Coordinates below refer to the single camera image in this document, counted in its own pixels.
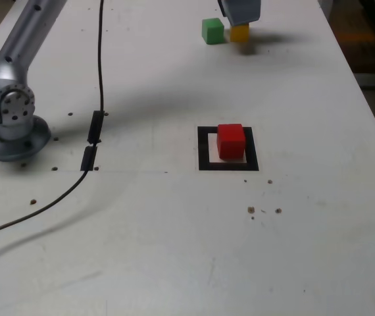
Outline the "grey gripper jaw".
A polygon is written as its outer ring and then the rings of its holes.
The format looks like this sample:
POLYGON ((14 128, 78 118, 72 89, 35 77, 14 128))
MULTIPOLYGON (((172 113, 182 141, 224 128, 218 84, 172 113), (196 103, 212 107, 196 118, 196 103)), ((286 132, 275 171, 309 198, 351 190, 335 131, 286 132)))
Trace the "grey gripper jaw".
POLYGON ((261 0, 218 0, 218 5, 230 26, 249 24, 261 17, 261 0))

